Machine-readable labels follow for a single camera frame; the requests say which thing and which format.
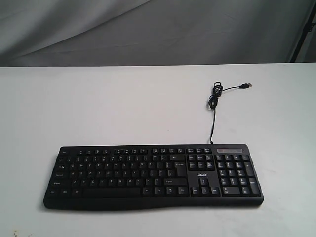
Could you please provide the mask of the black acer keyboard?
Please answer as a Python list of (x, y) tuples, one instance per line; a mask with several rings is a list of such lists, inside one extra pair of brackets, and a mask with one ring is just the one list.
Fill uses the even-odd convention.
[(245, 144), (121, 145), (61, 147), (43, 204), (126, 211), (263, 200)]

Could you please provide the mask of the grey backdrop cloth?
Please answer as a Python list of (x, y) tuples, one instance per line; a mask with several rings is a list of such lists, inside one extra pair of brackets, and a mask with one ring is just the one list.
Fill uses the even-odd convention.
[(3, 0), (0, 64), (288, 62), (312, 0)]

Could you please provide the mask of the black tripod stand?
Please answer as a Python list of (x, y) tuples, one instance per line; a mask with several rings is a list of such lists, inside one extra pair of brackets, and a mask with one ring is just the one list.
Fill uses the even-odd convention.
[(307, 19), (307, 21), (304, 24), (301, 36), (300, 36), (300, 38), (299, 38), (299, 40), (298, 40), (298, 42), (296, 44), (295, 50), (294, 50), (294, 52), (293, 52), (293, 54), (291, 56), (291, 59), (289, 61), (290, 63), (295, 63), (296, 62), (297, 57), (298, 57), (298, 55), (299, 55), (299, 53), (301, 51), (301, 48), (302, 48), (302, 46), (304, 44), (304, 41), (305, 41), (305, 39), (307, 37), (307, 34), (313, 30), (313, 27), (315, 25), (315, 22), (313, 22), (315, 14), (316, 14), (316, 1), (314, 1), (313, 7), (312, 7), (311, 12), (310, 12), (310, 14), (308, 16), (308, 19)]

